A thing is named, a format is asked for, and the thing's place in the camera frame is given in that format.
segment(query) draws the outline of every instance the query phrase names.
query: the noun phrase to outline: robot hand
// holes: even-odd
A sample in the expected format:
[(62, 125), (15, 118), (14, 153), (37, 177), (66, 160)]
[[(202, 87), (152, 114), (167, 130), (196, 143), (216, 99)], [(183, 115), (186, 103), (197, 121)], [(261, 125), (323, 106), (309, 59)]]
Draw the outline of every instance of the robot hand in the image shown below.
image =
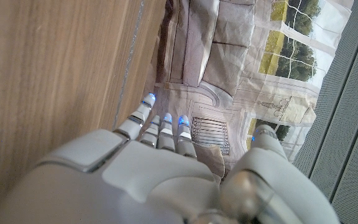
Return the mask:
[(196, 160), (189, 120), (155, 116), (147, 95), (113, 132), (97, 130), (41, 159), (0, 206), (0, 223), (339, 223), (324, 195), (290, 164), (269, 126), (223, 187)]
[(113, 132), (90, 132), (42, 158), (1, 204), (0, 223), (189, 223), (219, 207), (187, 116), (176, 141), (169, 113), (139, 137), (154, 103), (149, 94)]

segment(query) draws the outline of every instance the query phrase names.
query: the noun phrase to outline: wood grain surface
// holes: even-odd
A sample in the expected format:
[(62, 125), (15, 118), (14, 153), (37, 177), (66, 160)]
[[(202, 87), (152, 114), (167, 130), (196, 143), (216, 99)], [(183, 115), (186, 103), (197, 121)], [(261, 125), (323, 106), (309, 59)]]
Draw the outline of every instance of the wood grain surface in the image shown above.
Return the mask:
[(46, 153), (136, 108), (164, 7), (0, 0), (0, 201)]

